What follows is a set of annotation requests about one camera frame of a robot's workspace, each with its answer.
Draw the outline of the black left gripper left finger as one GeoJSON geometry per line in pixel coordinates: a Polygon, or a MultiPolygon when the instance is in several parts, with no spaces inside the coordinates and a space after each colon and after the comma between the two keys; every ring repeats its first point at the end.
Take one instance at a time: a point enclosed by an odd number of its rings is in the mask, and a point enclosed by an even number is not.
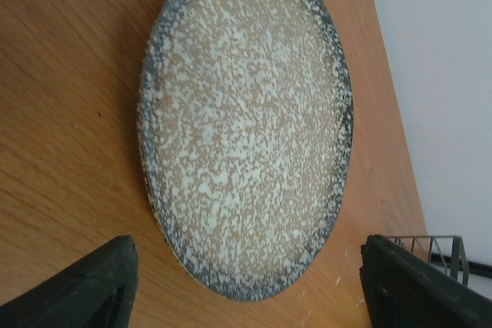
{"type": "Polygon", "coordinates": [[[115,237],[8,301],[7,326],[127,327],[138,266],[132,237],[115,237]]]}

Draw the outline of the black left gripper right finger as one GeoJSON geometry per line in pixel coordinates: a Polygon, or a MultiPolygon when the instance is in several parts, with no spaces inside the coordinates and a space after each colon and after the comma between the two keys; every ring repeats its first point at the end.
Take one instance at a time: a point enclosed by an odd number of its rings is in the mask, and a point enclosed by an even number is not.
{"type": "Polygon", "coordinates": [[[373,327],[490,327],[491,300],[381,235],[361,246],[360,278],[373,327]]]}

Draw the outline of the grey speckled large plate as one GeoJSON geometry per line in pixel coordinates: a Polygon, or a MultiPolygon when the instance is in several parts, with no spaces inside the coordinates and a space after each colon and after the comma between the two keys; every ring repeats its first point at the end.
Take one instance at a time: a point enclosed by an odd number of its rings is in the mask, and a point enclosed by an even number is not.
{"type": "Polygon", "coordinates": [[[242,302],[295,283],[337,221],[353,111],[323,0],[165,0],[138,141],[152,211],[188,273],[242,302]]]}

